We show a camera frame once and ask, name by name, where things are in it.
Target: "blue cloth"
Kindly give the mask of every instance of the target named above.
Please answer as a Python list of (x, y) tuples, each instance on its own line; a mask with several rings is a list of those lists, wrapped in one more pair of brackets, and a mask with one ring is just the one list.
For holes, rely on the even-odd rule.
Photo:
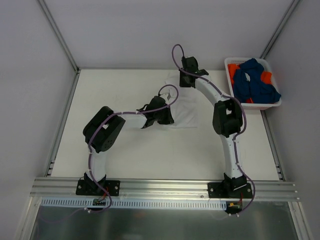
[[(265, 69), (256, 59), (251, 58), (239, 67), (233, 76), (233, 92), (241, 103), (250, 98), (255, 104), (273, 104), (280, 100), (281, 95), (275, 87), (261, 81), (261, 74)], [(250, 81), (247, 81), (246, 73), (250, 76)]]

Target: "orange cloth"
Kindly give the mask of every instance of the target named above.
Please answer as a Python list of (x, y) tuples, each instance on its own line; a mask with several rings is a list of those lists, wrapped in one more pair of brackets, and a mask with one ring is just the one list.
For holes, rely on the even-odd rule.
[[(232, 86), (235, 84), (234, 75), (235, 75), (237, 69), (240, 69), (239, 65), (234, 64), (234, 63), (228, 64), (229, 76), (230, 76), (230, 80), (231, 80), (231, 85)], [(261, 74), (261, 81), (264, 82), (265, 84), (272, 84), (271, 83), (271, 76), (272, 76), (271, 72), (264, 71)], [(254, 102), (250, 98), (250, 99), (246, 100), (246, 103), (247, 104), (253, 104)]]
[(231, 85), (235, 84), (234, 75), (235, 75), (237, 69), (240, 69), (240, 67), (237, 64), (228, 64), (228, 70), (229, 70), (229, 76), (230, 76), (230, 79), (231, 79)]
[(261, 74), (261, 81), (264, 82), (265, 84), (272, 84), (271, 83), (271, 76), (272, 76), (271, 72), (264, 71)]

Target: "white plastic basket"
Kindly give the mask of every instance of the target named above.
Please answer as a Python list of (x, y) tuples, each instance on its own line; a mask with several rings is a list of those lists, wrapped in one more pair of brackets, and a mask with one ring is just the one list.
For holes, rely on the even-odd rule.
[[(231, 79), (230, 79), (230, 75), (229, 75), (229, 70), (228, 70), (228, 64), (242, 64), (248, 60), (250, 60), (251, 57), (228, 57), (224, 60), (224, 66), (225, 66), (225, 70), (226, 70), (226, 76), (228, 78), (228, 85), (229, 85), (229, 89), (230, 89), (230, 94), (231, 96), (235, 96), (234, 95), (234, 90), (232, 88), (231, 85)], [(263, 67), (264, 70), (267, 72), (272, 73), (271, 71), (271, 67), (269, 66), (268, 62), (262, 58), (256, 58), (256, 61), (258, 63), (260, 63)], [(276, 83), (276, 80), (274, 78), (274, 75), (272, 74), (271, 76), (271, 83), (274, 86), (274, 88), (279, 92), (278, 90), (278, 86)], [(266, 110), (268, 108), (271, 107), (278, 107), (281, 104), (281, 98), (278, 102), (273, 103), (273, 104), (260, 104), (260, 103), (241, 103), (241, 105), (243, 106), (243, 108), (245, 109), (255, 109), (255, 110)]]

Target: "black mounting plate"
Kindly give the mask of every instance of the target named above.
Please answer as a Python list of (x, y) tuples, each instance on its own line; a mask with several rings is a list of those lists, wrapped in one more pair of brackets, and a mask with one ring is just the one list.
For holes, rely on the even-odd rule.
[(234, 191), (232, 196), (230, 196), (227, 191), (215, 191), (221, 184), (221, 182), (209, 182), (207, 184), (210, 199), (241, 199), (241, 193), (243, 199), (252, 199), (253, 197), (250, 183)]
[[(118, 197), (120, 192), (120, 181), (117, 180), (105, 180), (103, 188), (107, 189), (108, 193), (112, 197)], [(91, 188), (87, 187), (84, 179), (79, 179), (78, 184), (76, 186), (76, 195), (80, 196), (100, 196), (103, 195), (103, 192), (97, 193), (96, 191), (92, 191)]]

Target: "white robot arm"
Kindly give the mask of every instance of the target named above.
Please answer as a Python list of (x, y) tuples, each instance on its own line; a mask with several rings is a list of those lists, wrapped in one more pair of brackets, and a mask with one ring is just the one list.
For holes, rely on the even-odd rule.
[[(224, 180), (215, 187), (216, 196), (220, 198), (242, 198), (243, 194), (248, 196), (247, 192), (251, 192), (248, 190), (251, 186), (247, 183), (246, 175), (241, 169), (239, 140), (235, 138), (241, 132), (241, 126), (243, 125), (242, 110), (239, 103), (201, 77), (208, 75), (208, 73), (204, 69), (198, 69), (198, 62), (194, 57), (183, 57), (182, 66), (183, 68), (179, 69), (179, 86), (197, 89), (214, 107), (212, 124), (215, 132), (220, 135), (225, 158)], [(122, 128), (144, 129), (150, 127), (155, 121), (162, 125), (174, 122), (168, 105), (169, 98), (170, 95), (167, 93), (158, 94), (149, 104), (137, 110), (140, 112), (139, 114), (123, 112), (115, 115), (113, 110), (104, 106), (93, 117), (83, 130), (85, 142), (87, 144), (91, 143), (90, 146), (95, 150), (91, 155), (90, 169), (84, 174), (84, 181), (87, 184), (86, 194), (101, 195), (101, 187), (98, 187), (97, 184), (104, 187), (106, 182), (107, 150), (112, 147)]]

